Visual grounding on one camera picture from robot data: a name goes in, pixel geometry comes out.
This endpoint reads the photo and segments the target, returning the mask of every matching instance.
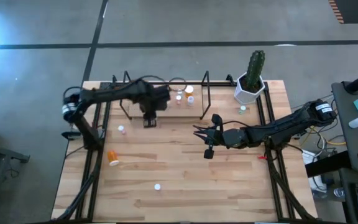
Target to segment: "white cap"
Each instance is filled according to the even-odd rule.
[[[185,92],[192,93],[194,91],[194,88],[192,86],[187,86]]]
[[[119,161],[111,161],[110,163],[109,163],[109,165],[110,166],[115,166],[115,165],[117,165],[119,163]]]
[[[161,190],[161,185],[160,184],[155,184],[154,189],[155,190]]]
[[[187,98],[187,102],[189,102],[189,103],[194,103],[194,97],[189,96],[189,97]]]

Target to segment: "wooden plank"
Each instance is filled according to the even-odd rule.
[[[96,88],[99,82],[85,82],[84,85]],[[268,81],[268,85],[276,119],[290,114],[284,82]],[[211,87],[211,108],[204,120],[158,118],[157,127],[152,129],[144,129],[141,119],[129,121],[119,103],[113,102],[104,151],[115,151],[120,164],[109,167],[104,153],[94,221],[277,221],[267,163],[257,158],[263,155],[264,147],[242,150],[215,147],[214,159],[206,160],[203,153],[207,146],[193,135],[192,124],[211,125],[213,113],[220,114],[224,121],[260,123],[256,104],[247,105],[246,112],[238,114],[239,104],[233,94],[234,88]],[[267,112],[263,95],[262,103]],[[93,119],[93,114],[94,107],[91,107],[86,114],[88,121]],[[117,130],[119,125],[125,126],[126,135]],[[225,129],[240,126],[230,123]],[[71,142],[68,152],[81,144],[80,140]],[[291,190],[316,217],[302,155],[296,149],[286,148],[283,156]],[[85,157],[85,150],[78,151],[65,161],[52,217],[64,212],[78,193]],[[155,184],[160,184],[162,189],[154,190]],[[287,214],[281,191],[280,198]]]

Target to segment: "potted cactus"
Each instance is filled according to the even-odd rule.
[[[234,98],[241,105],[255,102],[256,98],[265,89],[264,81],[260,77],[264,63],[265,52],[256,50],[252,53],[247,71],[237,79]]]

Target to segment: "gray floor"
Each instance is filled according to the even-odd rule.
[[[101,0],[2,0],[0,44],[90,43]],[[99,42],[349,40],[358,24],[340,25],[327,0],[110,0]],[[263,78],[284,80],[292,106],[328,95],[332,82],[358,77],[358,45],[99,49],[90,80],[158,75],[211,79],[244,72],[266,52]],[[0,194],[0,223],[49,219],[67,146],[62,92],[80,85],[88,49],[0,50],[0,145],[31,154]],[[341,134],[340,127],[325,133]],[[316,139],[304,145],[317,150]],[[344,221],[338,202],[316,202],[319,217]]]

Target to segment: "caution stripe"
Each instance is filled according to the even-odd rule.
[[[329,2],[329,5],[331,6],[331,8],[333,9],[334,15],[335,15],[336,19],[338,20],[338,22],[343,24],[344,23],[343,17],[342,17],[341,12],[338,9],[338,6],[335,3],[335,0],[328,0],[328,2]]]

